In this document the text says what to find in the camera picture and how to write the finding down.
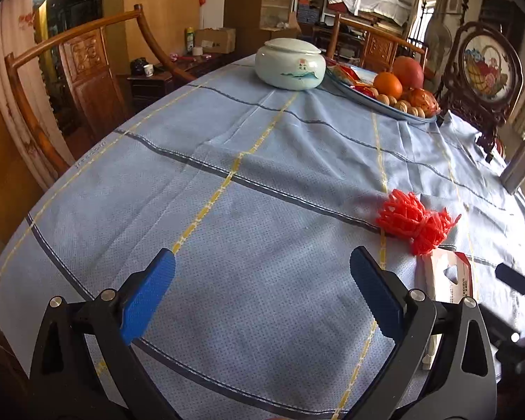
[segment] pink curtain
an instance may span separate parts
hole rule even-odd
[[[0,111],[29,171],[46,191],[56,180],[57,173],[38,149],[20,114],[4,63],[4,57],[10,52],[18,56],[35,46],[33,14],[33,0],[2,0],[0,2]],[[29,104],[43,131],[65,161],[72,165],[74,158],[56,124],[38,59],[34,58],[22,66],[18,72]]]

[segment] white cup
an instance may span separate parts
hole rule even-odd
[[[146,77],[154,75],[154,65],[144,65],[144,72],[146,73]]]

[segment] red plastic string bundle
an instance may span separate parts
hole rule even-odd
[[[405,194],[393,189],[376,222],[385,232],[411,238],[412,254],[421,256],[437,248],[460,217],[452,221],[445,208],[441,212],[426,210],[413,192]]]

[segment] jar lid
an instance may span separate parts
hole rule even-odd
[[[297,40],[295,38],[276,38],[264,43],[270,49],[282,50],[284,52],[295,52],[298,54],[320,54],[321,49],[318,49],[313,44]]]

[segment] window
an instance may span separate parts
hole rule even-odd
[[[434,13],[434,7],[435,0],[427,1],[426,6],[421,5],[420,9],[418,10],[418,14],[416,15],[416,20],[412,25],[412,29],[410,29],[409,38],[424,42],[426,28],[428,27],[430,19],[432,18],[432,14]]]

